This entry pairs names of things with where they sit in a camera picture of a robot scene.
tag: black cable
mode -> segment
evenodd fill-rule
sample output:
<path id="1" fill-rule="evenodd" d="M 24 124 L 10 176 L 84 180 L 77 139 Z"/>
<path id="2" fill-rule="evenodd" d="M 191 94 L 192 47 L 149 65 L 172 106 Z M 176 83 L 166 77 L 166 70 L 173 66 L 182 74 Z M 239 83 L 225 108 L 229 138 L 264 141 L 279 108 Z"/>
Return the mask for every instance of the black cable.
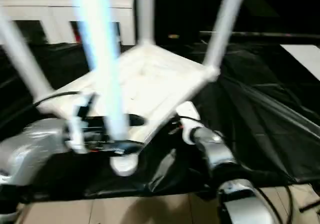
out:
<path id="1" fill-rule="evenodd" d="M 206 125 L 205 125 L 202 121 L 197 120 L 197 119 L 195 119 L 195 118 L 192 118 L 192 117 L 190 117 L 190 116 L 177 115 L 176 118 L 177 118 L 177 119 L 189 119 L 189 120 L 195 121 L 195 122 L 197 122 L 197 123 L 200 123 L 200 124 L 204 125 L 204 127 L 206 127 Z M 226 141 L 226 138 L 225 138 L 221 133 L 219 133 L 218 131 L 214 131 L 214 130 L 211 130 L 211 131 L 214 132 L 216 135 L 218 135 L 219 137 L 221 137 L 223 140 Z"/>
<path id="2" fill-rule="evenodd" d="M 275 208 L 274 204 L 271 202 L 271 200 L 269 199 L 269 197 L 267 197 L 267 195 L 258 187 L 255 188 L 260 195 L 265 199 L 265 201 L 268 203 L 268 205 L 270 206 L 270 208 L 272 209 L 273 213 L 275 214 L 275 217 L 277 218 L 278 222 L 280 224 L 284 224 L 284 222 L 281 219 L 281 216 L 279 214 L 279 212 L 277 211 L 277 209 Z"/>
<path id="3" fill-rule="evenodd" d="M 53 99 L 53 98 L 58 98 L 58 97 L 62 97 L 62 96 L 69 96 L 69 95 L 77 95 L 79 94 L 80 91 L 66 91 L 66 92 L 60 92 L 60 93 L 57 93 L 57 94 L 54 94 L 54 95 L 50 95 L 42 100 L 39 100 L 37 101 L 36 103 L 34 103 L 32 106 L 33 107 L 37 107 L 39 104 L 41 104 L 42 102 L 44 101 L 47 101 L 47 100 L 50 100 L 50 99 Z"/>
<path id="4" fill-rule="evenodd" d="M 294 198 L 290 188 L 288 186 L 285 186 L 284 188 L 288 193 L 288 199 L 289 199 L 289 214 L 288 214 L 288 219 L 286 220 L 286 224 L 292 224 L 294 219 Z"/>

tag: black tarp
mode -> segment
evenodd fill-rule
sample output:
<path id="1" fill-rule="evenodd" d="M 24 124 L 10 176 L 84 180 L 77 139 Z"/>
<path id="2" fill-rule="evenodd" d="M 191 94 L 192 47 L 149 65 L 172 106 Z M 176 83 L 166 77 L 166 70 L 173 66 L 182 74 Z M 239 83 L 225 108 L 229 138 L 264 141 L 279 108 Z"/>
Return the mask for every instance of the black tarp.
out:
<path id="1" fill-rule="evenodd" d="M 205 48 L 174 51 L 201 62 Z M 169 135 L 176 128 L 169 122 L 144 148 L 130 177 L 116 176 L 104 153 L 65 153 L 53 156 L 32 185 L 12 192 L 6 187 L 1 194 L 40 202 L 215 193 L 233 177 L 259 187 L 319 180 L 319 90 L 320 82 L 280 45 L 231 44 L 217 82 L 192 101 L 206 125 L 223 133 L 241 164 L 238 174 L 226 167 L 209 179 L 200 151 L 185 144 L 181 132 Z"/>

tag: white clamp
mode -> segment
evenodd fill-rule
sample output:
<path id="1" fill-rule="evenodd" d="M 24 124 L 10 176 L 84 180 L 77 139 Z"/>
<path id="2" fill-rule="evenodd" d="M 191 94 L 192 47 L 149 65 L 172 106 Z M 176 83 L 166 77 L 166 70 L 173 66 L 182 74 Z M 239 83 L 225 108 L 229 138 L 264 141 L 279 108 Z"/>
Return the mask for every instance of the white clamp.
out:
<path id="1" fill-rule="evenodd" d="M 179 116 L 190 117 L 196 120 L 200 120 L 199 113 L 191 101 L 186 101 L 179 105 L 176 109 L 176 113 Z M 203 128 L 204 125 L 195 120 L 190 120 L 186 118 L 181 118 L 181 123 L 183 125 L 182 138 L 185 143 L 189 145 L 195 145 L 195 143 L 190 139 L 191 130 L 194 128 Z"/>

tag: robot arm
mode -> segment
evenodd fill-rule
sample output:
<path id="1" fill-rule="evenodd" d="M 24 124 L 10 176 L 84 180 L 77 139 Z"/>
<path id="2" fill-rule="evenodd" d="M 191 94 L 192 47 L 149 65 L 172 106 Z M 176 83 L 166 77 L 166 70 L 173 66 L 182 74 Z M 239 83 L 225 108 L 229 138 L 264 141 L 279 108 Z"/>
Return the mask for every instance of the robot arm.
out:
<path id="1" fill-rule="evenodd" d="M 201 151 L 213 182 L 216 177 L 213 173 L 217 168 L 221 168 L 223 173 L 223 168 L 227 169 L 230 165 L 237 166 L 237 161 L 224 143 L 222 135 L 197 121 L 200 116 L 192 102 L 184 102 L 176 111 L 183 125 L 183 140 L 189 145 L 196 145 Z M 252 183 L 246 179 L 231 179 L 224 182 L 218 188 L 217 196 L 221 223 L 275 223 L 264 202 L 256 195 Z"/>

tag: white furniture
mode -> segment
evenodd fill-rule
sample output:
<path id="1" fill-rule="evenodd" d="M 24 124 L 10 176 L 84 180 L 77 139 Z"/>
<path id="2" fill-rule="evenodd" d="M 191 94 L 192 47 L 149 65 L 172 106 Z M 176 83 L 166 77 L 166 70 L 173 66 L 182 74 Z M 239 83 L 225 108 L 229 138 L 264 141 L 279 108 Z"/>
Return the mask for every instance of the white furniture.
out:
<path id="1" fill-rule="evenodd" d="M 134 0 L 111 0 L 122 45 L 135 44 L 133 4 Z M 76 42 L 71 22 L 81 20 L 73 0 L 0 0 L 0 5 L 12 20 L 40 21 L 49 44 Z"/>

